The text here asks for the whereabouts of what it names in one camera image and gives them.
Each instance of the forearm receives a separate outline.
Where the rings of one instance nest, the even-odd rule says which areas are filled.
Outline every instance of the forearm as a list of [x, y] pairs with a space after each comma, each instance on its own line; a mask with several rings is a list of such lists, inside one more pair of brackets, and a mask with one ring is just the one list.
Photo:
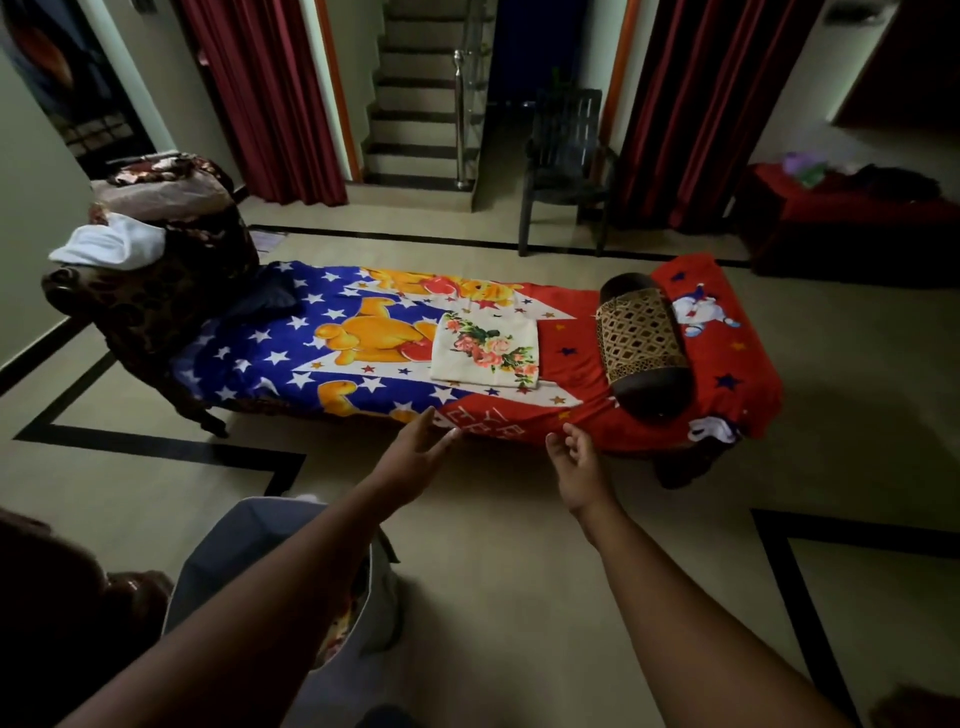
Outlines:
[[215, 726], [228, 714], [278, 722], [389, 514], [365, 481], [224, 587], [64, 725], [192, 724], [203, 716]]
[[581, 521], [667, 725], [849, 725], [619, 506], [601, 504]]

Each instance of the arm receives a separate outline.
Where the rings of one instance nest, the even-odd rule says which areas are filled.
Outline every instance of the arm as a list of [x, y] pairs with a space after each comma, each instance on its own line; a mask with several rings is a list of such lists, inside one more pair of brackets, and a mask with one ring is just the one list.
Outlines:
[[600, 552], [634, 652], [677, 728], [850, 724], [678, 567], [620, 507], [589, 436], [547, 438], [564, 504]]
[[459, 438], [433, 408], [349, 494], [244, 571], [61, 725], [278, 725], [377, 527], [422, 493]]

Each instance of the curtain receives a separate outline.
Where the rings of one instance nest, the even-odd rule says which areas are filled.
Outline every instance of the curtain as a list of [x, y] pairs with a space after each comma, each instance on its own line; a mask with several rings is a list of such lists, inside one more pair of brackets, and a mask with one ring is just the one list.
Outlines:
[[620, 227], [715, 231], [824, 0], [660, 0], [620, 155]]
[[268, 202], [344, 205], [299, 0], [180, 0], [236, 137], [244, 180]]

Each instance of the white towel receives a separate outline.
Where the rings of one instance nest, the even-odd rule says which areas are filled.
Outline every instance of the white towel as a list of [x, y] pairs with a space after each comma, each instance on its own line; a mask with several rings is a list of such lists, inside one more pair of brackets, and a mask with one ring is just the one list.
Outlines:
[[107, 222], [108, 225], [77, 228], [66, 245], [50, 253], [50, 259], [57, 263], [132, 271], [163, 257], [167, 236], [163, 228], [115, 212], [107, 213]]
[[517, 314], [445, 313], [433, 340], [430, 378], [533, 389], [540, 379], [537, 322]]

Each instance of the hand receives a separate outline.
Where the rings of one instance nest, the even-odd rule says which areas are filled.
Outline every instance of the hand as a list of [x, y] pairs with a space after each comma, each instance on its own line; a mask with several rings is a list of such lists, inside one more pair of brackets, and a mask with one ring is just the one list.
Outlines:
[[564, 425], [564, 432], [565, 441], [553, 432], [546, 436], [546, 451], [560, 479], [560, 497], [567, 510], [582, 520], [595, 505], [618, 507], [590, 436], [570, 423]]
[[393, 510], [416, 500], [426, 490], [450, 447], [462, 435], [461, 430], [451, 429], [431, 447], [436, 414], [437, 410], [430, 407], [405, 426], [364, 481], [384, 494]]

